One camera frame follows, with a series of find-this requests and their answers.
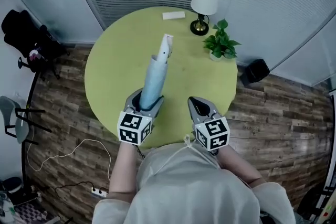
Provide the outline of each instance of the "person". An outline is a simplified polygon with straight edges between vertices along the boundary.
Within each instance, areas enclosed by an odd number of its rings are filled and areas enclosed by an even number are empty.
[[[151,151],[138,172],[136,147],[122,142],[92,223],[294,224],[295,217],[285,189],[231,146],[214,157],[187,137]]]

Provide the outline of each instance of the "table lamp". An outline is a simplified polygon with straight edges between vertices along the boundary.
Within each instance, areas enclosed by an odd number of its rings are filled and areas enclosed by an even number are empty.
[[[217,7],[218,0],[191,0],[191,8],[198,13],[198,19],[190,24],[191,32],[198,36],[208,33],[209,22],[204,21],[204,16],[215,14]]]

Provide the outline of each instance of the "black and white marker cube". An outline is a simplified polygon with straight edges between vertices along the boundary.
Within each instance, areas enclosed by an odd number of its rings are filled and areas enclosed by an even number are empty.
[[[226,118],[211,120],[195,125],[196,139],[208,150],[212,151],[229,143],[230,129]]]
[[[120,112],[118,119],[119,141],[141,145],[152,131],[152,118]]]

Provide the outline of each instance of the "white shirt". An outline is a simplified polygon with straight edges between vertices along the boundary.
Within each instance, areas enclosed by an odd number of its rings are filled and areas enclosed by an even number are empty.
[[[277,183],[253,189],[199,144],[172,144],[152,151],[137,175],[132,203],[106,199],[93,214],[93,224],[227,223],[260,224],[260,211],[276,223],[295,224],[286,191]]]

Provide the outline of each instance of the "round table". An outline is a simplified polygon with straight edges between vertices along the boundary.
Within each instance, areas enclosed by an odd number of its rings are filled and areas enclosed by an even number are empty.
[[[163,20],[163,12],[185,11],[185,19]],[[236,94],[234,59],[211,61],[202,41],[214,35],[196,36],[190,23],[197,15],[173,7],[151,7],[117,20],[93,46],[85,68],[85,91],[98,120],[113,134],[127,97],[143,87],[151,56],[159,52],[163,34],[173,35],[173,53],[162,94],[164,103],[155,128],[141,145],[158,147],[183,141],[192,132],[187,100],[190,96],[213,102],[225,114]]]

